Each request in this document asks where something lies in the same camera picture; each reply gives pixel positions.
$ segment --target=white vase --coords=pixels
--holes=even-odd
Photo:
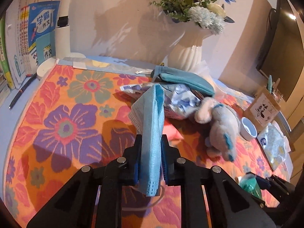
[[[193,22],[187,22],[185,34],[168,56],[168,67],[189,71],[202,61],[203,40],[212,35],[209,29],[202,29]]]

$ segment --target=cream rose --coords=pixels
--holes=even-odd
[[[213,13],[216,13],[218,14],[220,17],[223,17],[225,18],[226,17],[226,12],[225,10],[218,4],[215,4],[215,3],[209,3],[207,5],[207,8],[213,12]]]

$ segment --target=tablecloth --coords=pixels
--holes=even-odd
[[[16,128],[4,174],[4,202],[10,213],[26,227],[37,211],[83,165],[98,167],[122,155],[133,145],[136,130],[128,118],[134,100],[119,86],[149,81],[146,77],[74,69],[56,65],[33,95]],[[241,116],[248,103],[226,95],[221,100]],[[260,146],[237,139],[236,160],[211,160],[206,155],[208,125],[189,120],[170,120],[183,135],[176,144],[182,157],[199,166],[221,166],[232,178],[252,171],[272,174]],[[281,165],[275,175],[286,179]],[[147,198],[124,187],[123,207],[143,207],[158,197]],[[278,202],[266,192],[268,206]],[[124,227],[180,227],[180,187],[165,187],[163,200],[143,212],[122,213]]]

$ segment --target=small white cup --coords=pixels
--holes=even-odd
[[[241,136],[247,141],[251,141],[257,137],[257,129],[253,123],[246,117],[241,119]]]

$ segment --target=stuffed animal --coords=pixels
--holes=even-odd
[[[240,133],[237,113],[231,107],[207,97],[194,118],[202,124],[211,122],[210,134],[205,140],[207,155],[210,158],[222,156],[225,161],[233,162],[237,156],[235,144]]]

